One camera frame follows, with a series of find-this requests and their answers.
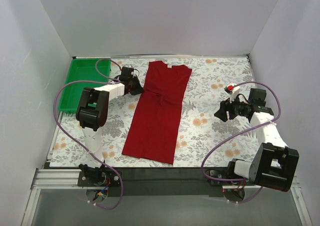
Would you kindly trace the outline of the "red t shirt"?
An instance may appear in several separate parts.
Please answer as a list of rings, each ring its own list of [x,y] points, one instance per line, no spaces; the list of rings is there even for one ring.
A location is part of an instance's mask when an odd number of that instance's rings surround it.
[[[182,103],[192,69],[149,62],[122,154],[173,164]]]

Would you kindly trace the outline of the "green plastic tray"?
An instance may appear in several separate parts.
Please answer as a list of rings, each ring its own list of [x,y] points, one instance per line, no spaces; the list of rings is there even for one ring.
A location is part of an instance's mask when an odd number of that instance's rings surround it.
[[[95,68],[97,58],[80,58],[73,59],[70,64],[69,72],[66,78],[66,83],[77,80],[82,80],[82,83],[75,83],[67,86],[61,95],[59,110],[64,113],[74,114],[79,105],[82,91],[85,87],[95,88],[102,86],[97,82],[108,82],[109,80],[104,76],[109,76],[111,71],[110,61],[103,60],[98,63]]]

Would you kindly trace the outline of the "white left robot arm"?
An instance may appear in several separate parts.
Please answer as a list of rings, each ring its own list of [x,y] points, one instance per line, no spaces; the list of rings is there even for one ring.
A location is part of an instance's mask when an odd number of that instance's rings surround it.
[[[143,88],[134,68],[123,67],[116,76],[115,83],[83,89],[76,111],[76,119],[84,134],[84,145],[88,149],[86,161],[79,165],[85,179],[95,186],[106,182],[107,175],[103,170],[102,126],[108,117],[109,102],[126,94],[138,95]]]

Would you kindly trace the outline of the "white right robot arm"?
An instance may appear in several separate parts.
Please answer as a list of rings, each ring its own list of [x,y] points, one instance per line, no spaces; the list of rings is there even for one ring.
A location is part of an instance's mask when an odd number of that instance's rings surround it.
[[[251,184],[287,192],[292,185],[299,153],[289,148],[281,138],[273,122],[274,113],[271,108],[266,107],[267,92],[252,88],[249,97],[241,102],[240,87],[230,85],[225,91],[230,97],[220,103],[215,116],[224,122],[237,116],[247,118],[255,128],[260,144],[252,162],[241,159],[232,159],[229,162],[227,181],[237,185],[245,178]]]

